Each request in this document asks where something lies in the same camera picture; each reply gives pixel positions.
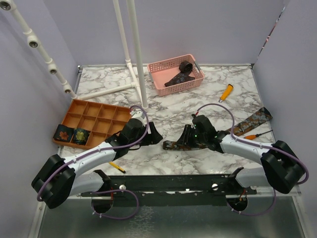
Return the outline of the brown grey floral tie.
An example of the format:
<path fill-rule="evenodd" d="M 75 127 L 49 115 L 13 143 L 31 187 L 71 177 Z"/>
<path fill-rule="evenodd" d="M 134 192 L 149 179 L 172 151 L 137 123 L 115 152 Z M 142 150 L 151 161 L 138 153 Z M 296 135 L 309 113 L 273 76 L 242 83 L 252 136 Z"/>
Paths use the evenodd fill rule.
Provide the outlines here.
<path fill-rule="evenodd" d="M 241 136 L 247 132 L 257 128 L 258 126 L 264 124 L 267 121 L 270 121 L 273 118 L 271 113 L 265 107 L 259 109 L 251 116 L 243 120 L 242 122 L 236 124 L 233 128 L 233 134 L 236 136 Z M 206 147 L 195 147 L 195 146 L 178 146 L 176 145 L 177 141 L 166 140 L 163 142 L 163 150 L 169 151 L 189 151 L 189 150 L 200 150 L 205 149 Z"/>

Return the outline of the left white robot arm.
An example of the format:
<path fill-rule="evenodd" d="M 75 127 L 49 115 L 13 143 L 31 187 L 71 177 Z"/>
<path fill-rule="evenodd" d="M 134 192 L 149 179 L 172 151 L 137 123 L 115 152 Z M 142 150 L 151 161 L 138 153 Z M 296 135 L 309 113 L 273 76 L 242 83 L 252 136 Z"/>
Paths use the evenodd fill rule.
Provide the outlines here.
<path fill-rule="evenodd" d="M 69 196 L 79 193 L 78 187 L 83 184 L 79 178 L 88 170 L 123 157 L 135 145 L 156 145 L 162 139 L 152 121 L 143 124 L 138 119 L 130 119 L 121 131 L 90 150 L 66 158 L 58 154 L 50 156 L 31 186 L 37 192 L 38 201 L 50 209 L 56 208 Z"/>

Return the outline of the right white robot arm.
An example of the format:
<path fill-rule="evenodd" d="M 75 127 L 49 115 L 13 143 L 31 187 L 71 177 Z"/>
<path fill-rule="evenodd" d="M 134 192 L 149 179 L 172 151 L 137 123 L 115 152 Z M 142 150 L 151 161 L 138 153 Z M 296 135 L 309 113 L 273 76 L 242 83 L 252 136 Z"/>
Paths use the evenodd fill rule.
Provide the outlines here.
<path fill-rule="evenodd" d="M 177 145 L 207 147 L 221 154 L 236 155 L 259 164 L 258 168 L 240 168 L 232 174 L 233 178 L 227 182 L 227 187 L 234 194 L 251 186 L 271 186 L 287 194 L 307 171 L 285 142 L 262 144 L 241 139 L 228 131 L 216 130 L 204 115 L 194 117 L 192 124 L 185 125 Z"/>

